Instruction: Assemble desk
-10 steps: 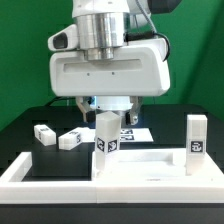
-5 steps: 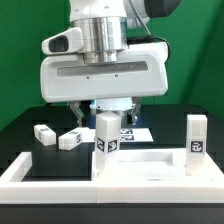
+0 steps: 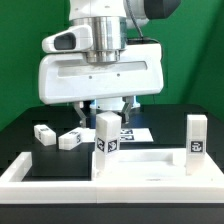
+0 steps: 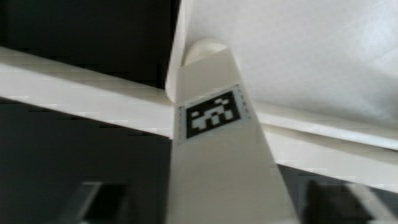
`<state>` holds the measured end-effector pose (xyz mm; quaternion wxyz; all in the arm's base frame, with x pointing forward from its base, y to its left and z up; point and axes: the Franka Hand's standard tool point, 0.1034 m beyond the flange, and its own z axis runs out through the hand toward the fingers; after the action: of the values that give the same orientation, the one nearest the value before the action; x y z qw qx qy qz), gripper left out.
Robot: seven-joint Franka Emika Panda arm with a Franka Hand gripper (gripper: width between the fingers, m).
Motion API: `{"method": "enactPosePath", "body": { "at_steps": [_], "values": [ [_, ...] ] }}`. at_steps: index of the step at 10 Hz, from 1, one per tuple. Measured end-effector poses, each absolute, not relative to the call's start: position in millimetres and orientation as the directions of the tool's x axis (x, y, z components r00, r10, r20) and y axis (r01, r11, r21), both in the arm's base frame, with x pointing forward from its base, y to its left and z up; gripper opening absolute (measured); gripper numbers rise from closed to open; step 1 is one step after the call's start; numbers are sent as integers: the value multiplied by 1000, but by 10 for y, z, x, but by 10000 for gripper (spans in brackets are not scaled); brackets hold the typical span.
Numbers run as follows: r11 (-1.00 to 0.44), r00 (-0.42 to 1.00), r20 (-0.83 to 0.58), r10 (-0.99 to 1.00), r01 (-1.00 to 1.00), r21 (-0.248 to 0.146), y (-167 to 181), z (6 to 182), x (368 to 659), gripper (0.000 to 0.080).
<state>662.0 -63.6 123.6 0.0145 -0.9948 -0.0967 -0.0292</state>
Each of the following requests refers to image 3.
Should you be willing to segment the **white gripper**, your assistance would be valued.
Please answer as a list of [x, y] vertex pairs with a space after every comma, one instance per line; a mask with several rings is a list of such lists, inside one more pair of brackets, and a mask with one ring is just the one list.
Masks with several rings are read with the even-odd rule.
[[128, 45], [114, 50], [114, 60], [91, 62], [92, 28], [72, 26], [42, 41], [47, 55], [39, 66], [39, 97], [46, 104], [75, 102], [80, 126], [87, 127], [84, 102], [123, 97], [122, 122], [129, 122], [134, 97], [159, 93], [163, 86], [162, 48]]

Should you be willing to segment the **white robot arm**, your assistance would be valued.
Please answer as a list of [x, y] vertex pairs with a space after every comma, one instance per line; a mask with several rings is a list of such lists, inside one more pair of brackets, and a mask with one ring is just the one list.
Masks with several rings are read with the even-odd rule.
[[69, 103], [83, 127], [90, 119], [82, 103], [112, 110], [129, 121], [139, 95], [158, 94], [164, 81], [161, 44], [127, 30], [165, 19], [181, 0], [70, 0], [71, 26], [42, 41], [47, 55], [39, 66], [39, 98], [45, 104]]

